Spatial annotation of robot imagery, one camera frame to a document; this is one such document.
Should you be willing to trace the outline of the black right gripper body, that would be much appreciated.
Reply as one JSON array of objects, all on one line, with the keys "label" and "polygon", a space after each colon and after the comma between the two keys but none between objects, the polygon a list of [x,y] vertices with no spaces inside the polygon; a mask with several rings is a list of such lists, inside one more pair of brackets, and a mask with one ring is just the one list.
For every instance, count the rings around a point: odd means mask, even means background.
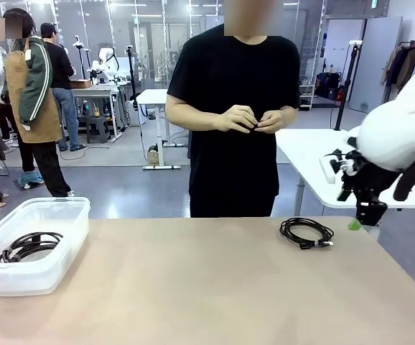
[{"label": "black right gripper body", "polygon": [[383,169],[367,161],[359,152],[353,150],[345,155],[340,167],[342,181],[352,183],[352,193],[357,202],[379,201],[379,195],[389,189],[399,173]]}]

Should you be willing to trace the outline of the person's right hand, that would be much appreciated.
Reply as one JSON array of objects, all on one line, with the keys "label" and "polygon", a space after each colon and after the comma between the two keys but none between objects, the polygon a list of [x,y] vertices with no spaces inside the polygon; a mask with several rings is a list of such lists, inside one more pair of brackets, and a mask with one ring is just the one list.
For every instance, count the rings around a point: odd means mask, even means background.
[{"label": "person's right hand", "polygon": [[214,118],[214,128],[221,132],[237,131],[248,134],[258,121],[249,106],[234,105]]}]

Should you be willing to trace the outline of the person's left hand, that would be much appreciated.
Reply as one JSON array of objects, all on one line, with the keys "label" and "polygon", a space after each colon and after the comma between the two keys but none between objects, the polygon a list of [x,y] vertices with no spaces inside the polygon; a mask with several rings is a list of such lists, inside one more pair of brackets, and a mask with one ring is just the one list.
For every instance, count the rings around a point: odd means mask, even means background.
[{"label": "person's left hand", "polygon": [[279,110],[266,111],[256,127],[257,132],[275,134],[294,122],[298,110],[284,106]]}]

